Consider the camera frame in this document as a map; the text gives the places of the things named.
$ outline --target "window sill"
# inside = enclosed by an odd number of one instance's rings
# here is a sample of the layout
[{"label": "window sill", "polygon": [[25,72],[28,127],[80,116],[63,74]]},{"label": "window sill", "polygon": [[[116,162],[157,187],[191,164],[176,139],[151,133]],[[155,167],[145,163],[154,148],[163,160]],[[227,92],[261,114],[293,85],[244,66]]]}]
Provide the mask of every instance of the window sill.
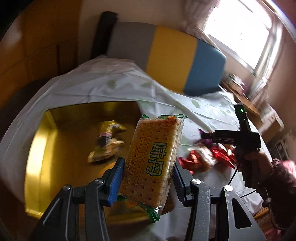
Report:
[{"label": "window sill", "polygon": [[232,49],[227,47],[225,44],[220,42],[218,39],[215,39],[213,36],[209,35],[210,39],[224,52],[229,54],[231,57],[233,57],[237,62],[239,62],[243,67],[245,67],[247,70],[250,71],[250,73],[254,73],[254,69],[248,65],[245,61],[243,61],[236,52],[234,52]]}]

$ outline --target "window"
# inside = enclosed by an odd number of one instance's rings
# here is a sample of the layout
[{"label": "window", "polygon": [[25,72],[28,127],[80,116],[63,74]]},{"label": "window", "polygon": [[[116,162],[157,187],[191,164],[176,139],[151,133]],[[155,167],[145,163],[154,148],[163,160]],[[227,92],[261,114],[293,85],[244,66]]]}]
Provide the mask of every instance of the window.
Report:
[{"label": "window", "polygon": [[220,0],[206,22],[205,33],[255,69],[271,24],[270,16],[256,0]]}]

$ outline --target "headboard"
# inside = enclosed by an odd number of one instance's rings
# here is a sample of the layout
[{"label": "headboard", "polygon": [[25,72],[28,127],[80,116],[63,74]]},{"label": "headboard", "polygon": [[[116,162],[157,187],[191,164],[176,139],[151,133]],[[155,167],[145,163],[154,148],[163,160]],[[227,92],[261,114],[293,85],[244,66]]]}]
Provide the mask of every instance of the headboard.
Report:
[{"label": "headboard", "polygon": [[131,59],[166,88],[190,96],[217,91],[226,61],[221,51],[202,40],[137,22],[113,25],[106,55]]}]

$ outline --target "gold box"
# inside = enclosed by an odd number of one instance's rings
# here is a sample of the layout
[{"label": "gold box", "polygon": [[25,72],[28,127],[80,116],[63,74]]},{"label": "gold box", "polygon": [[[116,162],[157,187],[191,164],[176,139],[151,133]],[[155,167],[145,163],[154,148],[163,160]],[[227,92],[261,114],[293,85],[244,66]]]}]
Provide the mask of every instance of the gold box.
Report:
[{"label": "gold box", "polygon": [[[40,218],[63,185],[85,186],[112,168],[118,156],[127,158],[140,117],[138,105],[133,101],[78,104],[46,111],[28,156],[26,213]],[[127,128],[119,134],[126,142],[125,147],[107,160],[88,163],[87,157],[95,148],[99,123],[112,120]],[[105,216],[107,224],[148,219],[145,211],[129,200],[106,207]]]}]

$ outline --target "dark sleeve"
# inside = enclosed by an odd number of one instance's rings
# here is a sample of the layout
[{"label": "dark sleeve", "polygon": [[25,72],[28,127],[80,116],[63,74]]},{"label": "dark sleeve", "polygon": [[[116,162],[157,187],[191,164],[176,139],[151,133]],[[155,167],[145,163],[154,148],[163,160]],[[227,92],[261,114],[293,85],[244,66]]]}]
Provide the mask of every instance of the dark sleeve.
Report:
[{"label": "dark sleeve", "polygon": [[[296,216],[296,178],[288,172],[283,163],[274,159],[273,171],[262,183],[271,198],[271,212],[277,225],[288,228]],[[266,199],[266,191],[259,191]]]}]

